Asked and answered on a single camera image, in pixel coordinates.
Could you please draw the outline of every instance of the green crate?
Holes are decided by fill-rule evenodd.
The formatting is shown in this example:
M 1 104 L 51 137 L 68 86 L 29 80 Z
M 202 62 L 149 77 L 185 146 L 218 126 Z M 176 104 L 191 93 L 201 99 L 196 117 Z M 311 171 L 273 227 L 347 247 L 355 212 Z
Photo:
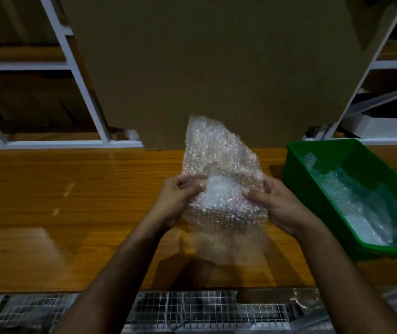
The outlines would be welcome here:
M 318 216 L 340 241 L 354 261 L 380 257 L 397 257 L 397 245 L 379 246 L 361 241 L 333 201 L 305 166 L 304 157 L 313 153 L 317 157 L 314 169 L 321 174 L 335 170 L 337 166 L 364 187 L 374 190 L 384 183 L 397 200 L 397 173 L 357 139 L 335 141 L 298 141 L 287 145 L 284 183 Z

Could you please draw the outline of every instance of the bubble wrap bag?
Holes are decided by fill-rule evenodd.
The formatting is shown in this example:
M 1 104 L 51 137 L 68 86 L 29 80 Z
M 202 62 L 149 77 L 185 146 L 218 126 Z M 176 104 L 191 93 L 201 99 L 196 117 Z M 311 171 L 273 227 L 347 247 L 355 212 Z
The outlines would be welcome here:
M 248 201 L 242 189 L 263 190 L 257 155 L 219 121 L 191 117 L 182 173 L 191 184 L 205 180 L 184 218 L 196 255 L 216 264 L 255 264 L 262 251 L 265 208 Z

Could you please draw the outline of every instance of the wooden desk surface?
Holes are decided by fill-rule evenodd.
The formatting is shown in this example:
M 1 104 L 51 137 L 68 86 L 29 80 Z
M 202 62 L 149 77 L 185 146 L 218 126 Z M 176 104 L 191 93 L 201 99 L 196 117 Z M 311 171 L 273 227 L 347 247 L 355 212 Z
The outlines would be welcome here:
M 397 170 L 397 146 L 373 150 Z M 286 150 L 255 150 L 281 172 Z M 183 151 L 0 151 L 0 292 L 80 291 L 151 207 Z M 142 289 L 313 286 L 296 241 L 273 225 L 254 267 L 194 257 L 186 225 L 162 239 Z M 359 264 L 376 285 L 397 284 L 397 260 Z

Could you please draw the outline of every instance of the hand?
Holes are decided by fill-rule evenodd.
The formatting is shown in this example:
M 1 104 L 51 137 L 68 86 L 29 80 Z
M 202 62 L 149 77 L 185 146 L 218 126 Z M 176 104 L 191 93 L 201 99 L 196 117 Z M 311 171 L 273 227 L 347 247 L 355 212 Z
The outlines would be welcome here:
M 176 219 L 180 217 L 188 201 L 202 192 L 206 183 L 195 183 L 188 188 L 180 188 L 187 176 L 178 174 L 165 180 L 157 200 L 148 213 L 148 217 L 161 223 L 164 230 L 171 229 Z
M 282 181 L 264 174 L 265 192 L 243 189 L 243 195 L 268 210 L 269 219 L 285 233 L 297 237 L 308 226 L 322 224 Z

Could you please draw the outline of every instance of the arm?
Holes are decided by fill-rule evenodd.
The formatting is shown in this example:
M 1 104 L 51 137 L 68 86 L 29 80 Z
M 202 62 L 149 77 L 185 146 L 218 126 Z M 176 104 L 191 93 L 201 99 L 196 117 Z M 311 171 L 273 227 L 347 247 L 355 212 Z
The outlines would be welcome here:
M 397 314 L 348 258 L 324 223 L 279 180 L 265 175 L 265 193 L 244 190 L 295 237 L 307 259 L 336 333 L 397 333 Z
M 168 178 L 151 211 L 118 247 L 97 278 L 78 297 L 52 331 L 121 333 L 162 236 L 205 185 L 181 190 L 183 177 Z

